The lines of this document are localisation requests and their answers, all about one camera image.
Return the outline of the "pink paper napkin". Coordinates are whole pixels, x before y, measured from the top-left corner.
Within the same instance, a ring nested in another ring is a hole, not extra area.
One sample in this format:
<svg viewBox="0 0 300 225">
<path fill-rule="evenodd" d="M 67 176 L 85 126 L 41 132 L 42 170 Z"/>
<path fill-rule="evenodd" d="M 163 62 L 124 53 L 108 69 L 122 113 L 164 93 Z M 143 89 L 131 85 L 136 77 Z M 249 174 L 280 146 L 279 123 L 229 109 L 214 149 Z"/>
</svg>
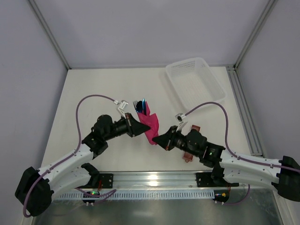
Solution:
<svg viewBox="0 0 300 225">
<path fill-rule="evenodd" d="M 139 121 L 142 124 L 147 125 L 147 126 L 150 127 L 150 130 L 145 132 L 145 135 L 146 135 L 146 138 L 147 138 L 148 142 L 151 145 L 157 145 L 157 143 L 154 142 L 152 139 L 154 137 L 158 136 L 159 120 L 158 120 L 158 117 L 157 117 L 156 113 L 151 114 L 150 108 L 148 106 L 148 102 L 145 101 L 144 103 L 145 103 L 145 106 L 146 106 L 146 115 L 142 112 L 138 112 L 137 115 L 138 115 Z"/>
</svg>

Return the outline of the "blue metallic fork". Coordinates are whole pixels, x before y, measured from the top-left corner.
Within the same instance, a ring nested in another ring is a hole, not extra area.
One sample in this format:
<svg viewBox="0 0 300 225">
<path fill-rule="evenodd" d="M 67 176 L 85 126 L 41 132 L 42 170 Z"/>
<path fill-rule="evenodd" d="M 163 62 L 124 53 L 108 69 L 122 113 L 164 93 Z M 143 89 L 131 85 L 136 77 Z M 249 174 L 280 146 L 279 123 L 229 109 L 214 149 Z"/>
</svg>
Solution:
<svg viewBox="0 0 300 225">
<path fill-rule="evenodd" d="M 134 106 L 134 109 L 137 111 L 137 101 L 133 101 L 133 106 Z"/>
</svg>

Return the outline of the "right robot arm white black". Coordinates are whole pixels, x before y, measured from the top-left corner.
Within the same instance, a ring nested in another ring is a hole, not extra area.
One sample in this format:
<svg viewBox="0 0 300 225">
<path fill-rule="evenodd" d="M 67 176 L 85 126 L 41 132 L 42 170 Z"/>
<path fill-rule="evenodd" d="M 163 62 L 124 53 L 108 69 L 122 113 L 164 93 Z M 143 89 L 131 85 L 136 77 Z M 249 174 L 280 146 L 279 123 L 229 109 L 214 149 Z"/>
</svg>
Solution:
<svg viewBox="0 0 300 225">
<path fill-rule="evenodd" d="M 216 186 L 244 183 L 275 190 L 279 196 L 294 202 L 300 200 L 300 166 L 291 157 L 279 160 L 231 153 L 208 142 L 196 130 L 183 135 L 176 126 L 152 140 L 166 151 L 178 148 L 199 158 L 200 163 L 212 169 L 211 180 Z"/>
</svg>

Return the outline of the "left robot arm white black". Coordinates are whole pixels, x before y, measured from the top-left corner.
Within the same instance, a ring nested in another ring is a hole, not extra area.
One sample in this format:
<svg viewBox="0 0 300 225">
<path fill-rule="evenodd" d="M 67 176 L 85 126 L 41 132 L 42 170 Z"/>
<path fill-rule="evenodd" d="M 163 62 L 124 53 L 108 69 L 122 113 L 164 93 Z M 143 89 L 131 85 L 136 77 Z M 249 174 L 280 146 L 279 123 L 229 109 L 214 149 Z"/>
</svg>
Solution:
<svg viewBox="0 0 300 225">
<path fill-rule="evenodd" d="M 139 136 L 150 129 L 130 113 L 118 121 L 101 115 L 91 132 L 77 148 L 61 159 L 39 169 L 29 167 L 23 172 L 15 196 L 23 205 L 26 218 L 42 214 L 61 194 L 75 188 L 92 188 L 101 180 L 100 172 L 90 162 L 108 148 L 108 141 L 121 135 Z"/>
</svg>

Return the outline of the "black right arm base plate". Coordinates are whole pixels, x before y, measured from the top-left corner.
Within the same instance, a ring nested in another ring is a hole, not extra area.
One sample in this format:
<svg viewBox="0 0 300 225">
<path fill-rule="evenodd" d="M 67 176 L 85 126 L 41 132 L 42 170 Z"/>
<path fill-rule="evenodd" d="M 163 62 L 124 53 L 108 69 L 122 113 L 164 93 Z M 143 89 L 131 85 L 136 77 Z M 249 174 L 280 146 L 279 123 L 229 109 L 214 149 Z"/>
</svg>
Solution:
<svg viewBox="0 0 300 225">
<path fill-rule="evenodd" d="M 215 187 L 238 187 L 239 183 L 228 183 L 227 181 L 214 181 L 211 177 L 212 172 L 197 172 L 195 174 L 196 185 L 198 188 L 215 188 Z"/>
</svg>

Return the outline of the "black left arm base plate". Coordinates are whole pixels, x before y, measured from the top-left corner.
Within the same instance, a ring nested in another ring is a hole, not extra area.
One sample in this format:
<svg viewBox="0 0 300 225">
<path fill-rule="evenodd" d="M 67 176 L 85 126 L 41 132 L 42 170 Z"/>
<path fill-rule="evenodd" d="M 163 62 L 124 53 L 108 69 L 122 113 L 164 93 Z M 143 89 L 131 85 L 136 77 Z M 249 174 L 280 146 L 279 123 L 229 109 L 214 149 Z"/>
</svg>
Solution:
<svg viewBox="0 0 300 225">
<path fill-rule="evenodd" d="M 92 175 L 88 183 L 86 185 L 80 186 L 79 188 L 113 188 L 113 177 L 113 173 L 99 173 L 97 175 Z"/>
</svg>

